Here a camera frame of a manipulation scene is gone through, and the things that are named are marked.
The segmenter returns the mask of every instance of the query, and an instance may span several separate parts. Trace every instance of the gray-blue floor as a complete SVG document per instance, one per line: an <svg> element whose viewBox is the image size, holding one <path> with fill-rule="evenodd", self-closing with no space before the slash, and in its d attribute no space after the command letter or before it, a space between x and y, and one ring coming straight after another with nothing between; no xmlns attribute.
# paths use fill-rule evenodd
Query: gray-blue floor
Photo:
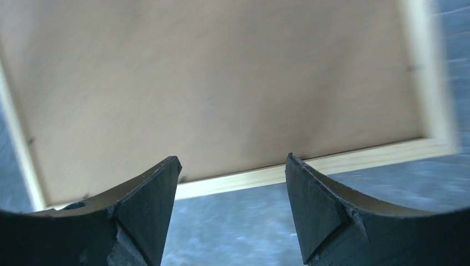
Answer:
<svg viewBox="0 0 470 266"><path fill-rule="evenodd" d="M470 0L438 0L462 154L333 175L408 207L470 206ZM0 121L0 208L31 210ZM162 265L302 265L285 184L176 201Z"/></svg>

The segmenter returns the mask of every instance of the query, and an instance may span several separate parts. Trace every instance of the wooden border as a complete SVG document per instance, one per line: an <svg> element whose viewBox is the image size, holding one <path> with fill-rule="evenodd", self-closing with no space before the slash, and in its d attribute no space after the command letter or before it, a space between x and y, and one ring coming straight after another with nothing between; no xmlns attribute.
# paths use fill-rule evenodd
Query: wooden border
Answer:
<svg viewBox="0 0 470 266"><path fill-rule="evenodd" d="M436 16L433 16L436 14L433 0L397 1L403 16L411 65L415 70L415 88L425 138L306 160L326 175L458 153L455 120L442 56L441 29ZM45 204L3 74L0 74L0 98L34 210L64 206ZM285 182L284 168L285 165L278 165L179 184L175 199L282 183Z"/></svg>

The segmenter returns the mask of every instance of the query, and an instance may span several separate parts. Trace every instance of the brown board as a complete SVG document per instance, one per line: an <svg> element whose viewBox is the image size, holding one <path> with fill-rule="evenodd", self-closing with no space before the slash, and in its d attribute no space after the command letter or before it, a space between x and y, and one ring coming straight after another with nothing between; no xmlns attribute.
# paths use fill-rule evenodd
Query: brown board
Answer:
<svg viewBox="0 0 470 266"><path fill-rule="evenodd" d="M48 204L423 135L398 1L0 0L0 44Z"/></svg>

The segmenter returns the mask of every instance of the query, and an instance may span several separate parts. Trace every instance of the black plastic part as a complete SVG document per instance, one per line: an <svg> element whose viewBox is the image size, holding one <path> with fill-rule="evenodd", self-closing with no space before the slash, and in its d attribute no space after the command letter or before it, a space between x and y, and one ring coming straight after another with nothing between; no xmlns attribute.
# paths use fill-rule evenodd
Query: black plastic part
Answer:
<svg viewBox="0 0 470 266"><path fill-rule="evenodd" d="M304 264L470 265L470 209L431 213L383 202L322 175L292 154L285 173L300 248L309 259ZM323 204L325 190L342 208L330 203L316 207ZM348 223L319 227L328 221L338 225L336 215L343 210Z"/></svg>
<svg viewBox="0 0 470 266"><path fill-rule="evenodd" d="M160 265L180 171L168 157L60 211L0 212L1 264Z"/></svg>

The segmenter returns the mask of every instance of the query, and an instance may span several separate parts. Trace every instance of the brown panel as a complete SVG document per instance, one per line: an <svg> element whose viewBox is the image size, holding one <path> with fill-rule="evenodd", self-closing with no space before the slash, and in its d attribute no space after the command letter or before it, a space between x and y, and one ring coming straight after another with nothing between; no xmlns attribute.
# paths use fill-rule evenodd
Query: brown panel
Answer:
<svg viewBox="0 0 470 266"><path fill-rule="evenodd" d="M49 203L421 136L390 0L0 0Z"/></svg>

